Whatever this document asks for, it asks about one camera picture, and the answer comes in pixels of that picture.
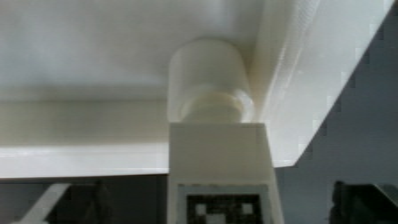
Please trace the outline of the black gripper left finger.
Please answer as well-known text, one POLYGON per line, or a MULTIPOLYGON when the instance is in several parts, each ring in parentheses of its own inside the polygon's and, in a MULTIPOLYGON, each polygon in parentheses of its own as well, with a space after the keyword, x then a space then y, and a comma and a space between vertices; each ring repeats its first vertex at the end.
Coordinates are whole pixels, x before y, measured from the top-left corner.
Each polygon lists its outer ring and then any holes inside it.
POLYGON ((16 224, 112 224, 103 183, 51 184, 16 224))

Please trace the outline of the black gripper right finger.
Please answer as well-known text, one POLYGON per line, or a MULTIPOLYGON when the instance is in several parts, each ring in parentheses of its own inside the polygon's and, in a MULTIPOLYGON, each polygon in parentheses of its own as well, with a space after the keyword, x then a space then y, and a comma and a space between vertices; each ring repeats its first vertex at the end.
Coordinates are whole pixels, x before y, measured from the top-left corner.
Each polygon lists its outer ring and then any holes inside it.
POLYGON ((337 181, 329 224, 398 224, 398 187, 337 181))

